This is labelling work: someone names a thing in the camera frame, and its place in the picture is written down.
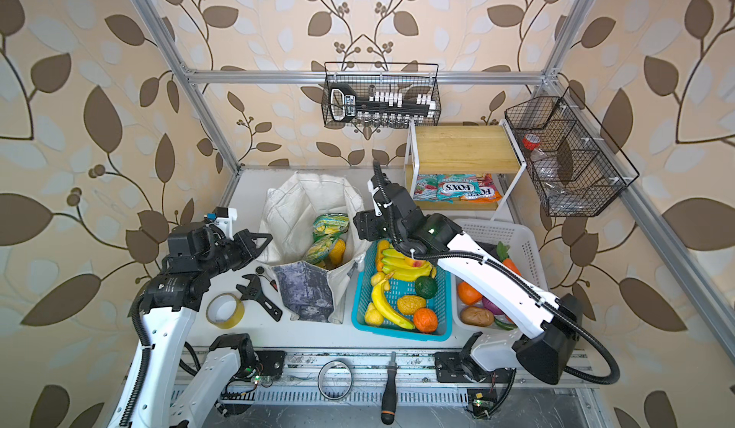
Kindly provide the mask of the cream canvas grocery bag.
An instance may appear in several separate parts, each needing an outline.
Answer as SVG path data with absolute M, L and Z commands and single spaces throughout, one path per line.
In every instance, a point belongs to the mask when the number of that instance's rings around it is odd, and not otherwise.
M 364 209 L 359 190 L 335 175 L 295 173 L 267 192 L 260 232 L 272 241 L 258 259 L 270 267 L 292 320 L 344 322 L 348 286 L 364 268 L 369 249 L 352 224 Z M 348 217 L 348 231 L 338 236 L 346 244 L 343 259 L 308 261 L 307 252 L 316 242 L 315 223 L 327 215 Z

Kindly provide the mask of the green snack bag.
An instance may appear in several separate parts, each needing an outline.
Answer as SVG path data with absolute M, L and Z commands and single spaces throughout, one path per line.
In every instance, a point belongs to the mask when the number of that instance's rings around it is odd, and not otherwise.
M 350 217 L 345 213 L 327 213 L 315 219 L 312 225 L 314 240 L 341 236 L 350 228 Z
M 340 238 L 335 235 L 327 235 L 319 238 L 319 240 L 315 240 L 312 246 L 306 251 L 304 260 L 312 265 L 318 265 L 328 258 L 339 240 Z

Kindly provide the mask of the yellow pear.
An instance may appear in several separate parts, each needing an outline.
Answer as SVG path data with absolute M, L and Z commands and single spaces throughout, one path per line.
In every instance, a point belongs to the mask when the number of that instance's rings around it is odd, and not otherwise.
M 341 266 L 344 263 L 344 256 L 346 253 L 346 242 L 342 239 L 337 239 L 334 242 L 333 248 L 328 253 L 328 260 L 333 267 Z

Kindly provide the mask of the orange carrot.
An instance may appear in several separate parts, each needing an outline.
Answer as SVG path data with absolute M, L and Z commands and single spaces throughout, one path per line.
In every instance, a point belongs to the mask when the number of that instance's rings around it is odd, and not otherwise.
M 505 245 L 502 242 L 499 242 L 496 246 L 496 252 L 498 254 L 499 261 L 505 267 L 510 269 L 516 275 L 521 276 L 521 271 L 518 269 L 517 265 L 515 265 L 514 261 L 512 261 L 509 255 L 509 247 L 507 245 Z

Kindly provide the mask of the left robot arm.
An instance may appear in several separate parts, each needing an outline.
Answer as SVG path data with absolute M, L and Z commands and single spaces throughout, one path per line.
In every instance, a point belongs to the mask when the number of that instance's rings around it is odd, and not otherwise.
M 236 218 L 234 208 L 218 207 L 202 221 L 178 225 L 168 234 L 159 274 L 130 308 L 139 343 L 109 426 L 199 427 L 228 383 L 260 374 L 250 336 L 223 334 L 210 345 L 184 393 L 172 397 L 189 332 L 212 279 L 250 265 L 273 240 L 268 233 L 235 232 Z

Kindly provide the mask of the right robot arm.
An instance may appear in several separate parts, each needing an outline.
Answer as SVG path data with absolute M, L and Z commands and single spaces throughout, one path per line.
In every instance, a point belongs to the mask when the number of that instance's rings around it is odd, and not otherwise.
M 512 349 L 521 367 L 549 385 L 570 374 L 596 385 L 612 385 L 620 368 L 608 349 L 582 326 L 582 307 L 568 294 L 562 298 L 530 284 L 482 249 L 461 227 L 442 214 L 424 215 L 403 186 L 390 182 L 378 162 L 369 190 L 371 211 L 356 214 L 360 239 L 388 240 L 402 256 L 428 261 L 458 276 L 499 307 L 516 325 L 520 337 Z M 595 376 L 568 364 L 578 342 L 589 343 L 609 367 Z

